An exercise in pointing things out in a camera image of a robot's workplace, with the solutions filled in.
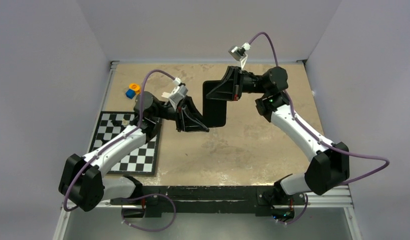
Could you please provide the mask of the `black phone case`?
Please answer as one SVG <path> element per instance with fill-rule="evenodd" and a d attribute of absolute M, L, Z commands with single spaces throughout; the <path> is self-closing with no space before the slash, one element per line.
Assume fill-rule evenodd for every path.
<path fill-rule="evenodd" d="M 218 80 L 207 80 L 202 85 L 202 115 L 203 122 L 208 128 L 220 128 L 226 124 L 227 102 L 206 98 L 206 94 L 218 84 Z"/>

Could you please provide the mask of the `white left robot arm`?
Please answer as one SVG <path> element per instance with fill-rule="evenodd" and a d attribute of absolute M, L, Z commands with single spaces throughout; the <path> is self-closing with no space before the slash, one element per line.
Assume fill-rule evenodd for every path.
<path fill-rule="evenodd" d="M 158 119 L 174 121 L 178 132 L 209 132 L 203 116 L 190 96 L 181 95 L 176 106 L 158 100 L 146 91 L 136 98 L 136 117 L 116 137 L 83 156 L 71 155 L 65 162 L 58 190 L 64 196 L 63 208 L 88 212 L 102 200 L 123 198 L 134 205 L 142 198 L 141 189 L 128 178 L 116 184 L 104 183 L 111 168 L 135 149 L 148 144 L 160 131 Z"/>

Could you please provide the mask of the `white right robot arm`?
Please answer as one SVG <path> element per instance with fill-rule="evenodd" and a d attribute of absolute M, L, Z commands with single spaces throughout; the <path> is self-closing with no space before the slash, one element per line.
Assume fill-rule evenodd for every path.
<path fill-rule="evenodd" d="M 229 66 L 221 80 L 203 84 L 203 97 L 211 101 L 238 101 L 245 93 L 262 94 L 255 100 L 259 115 L 281 129 L 309 160 L 304 173 L 290 174 L 274 183 L 273 196 L 281 204 L 297 193 L 323 195 L 350 177 L 348 147 L 324 137 L 296 113 L 286 93 L 287 81 L 287 71 L 280 66 L 262 75 Z"/>

